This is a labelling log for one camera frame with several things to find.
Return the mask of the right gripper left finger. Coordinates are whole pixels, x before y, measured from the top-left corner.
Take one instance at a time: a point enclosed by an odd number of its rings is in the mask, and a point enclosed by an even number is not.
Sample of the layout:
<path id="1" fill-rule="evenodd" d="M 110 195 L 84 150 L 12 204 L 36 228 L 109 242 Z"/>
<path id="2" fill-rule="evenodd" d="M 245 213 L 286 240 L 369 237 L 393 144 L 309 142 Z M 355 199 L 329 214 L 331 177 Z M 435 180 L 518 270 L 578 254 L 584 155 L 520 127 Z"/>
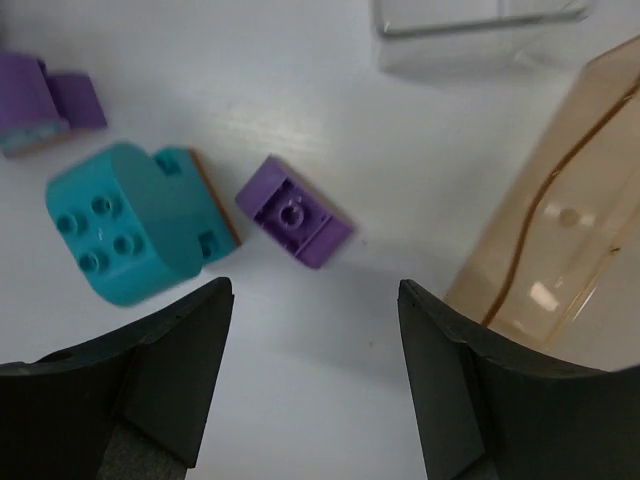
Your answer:
<path id="1" fill-rule="evenodd" d="M 182 479 L 197 462 L 231 282 L 33 363 L 1 367 L 5 479 Z"/>

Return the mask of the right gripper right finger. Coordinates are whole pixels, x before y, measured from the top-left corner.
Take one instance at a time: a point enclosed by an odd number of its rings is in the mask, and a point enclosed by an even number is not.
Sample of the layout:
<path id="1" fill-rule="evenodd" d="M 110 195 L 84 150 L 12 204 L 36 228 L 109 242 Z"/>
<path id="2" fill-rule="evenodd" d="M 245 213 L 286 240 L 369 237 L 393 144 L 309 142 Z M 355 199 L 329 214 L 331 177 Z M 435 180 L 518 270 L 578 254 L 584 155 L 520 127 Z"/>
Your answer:
<path id="1" fill-rule="evenodd" d="M 426 474 L 464 479 L 635 479 L 639 370 L 539 353 L 468 319 L 411 280 L 398 290 Z"/>

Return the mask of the teal arch lego brick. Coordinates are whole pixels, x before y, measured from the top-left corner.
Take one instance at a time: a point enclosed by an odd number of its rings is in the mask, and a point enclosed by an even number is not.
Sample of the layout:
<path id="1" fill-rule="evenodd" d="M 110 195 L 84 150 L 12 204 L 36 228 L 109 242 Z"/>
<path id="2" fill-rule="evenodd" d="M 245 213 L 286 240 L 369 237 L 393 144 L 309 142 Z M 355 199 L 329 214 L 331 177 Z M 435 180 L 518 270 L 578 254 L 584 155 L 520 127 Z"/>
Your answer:
<path id="1" fill-rule="evenodd" d="M 196 152 L 113 144 L 50 180 L 48 213 L 79 270 L 127 307 L 198 276 L 240 245 Z"/>

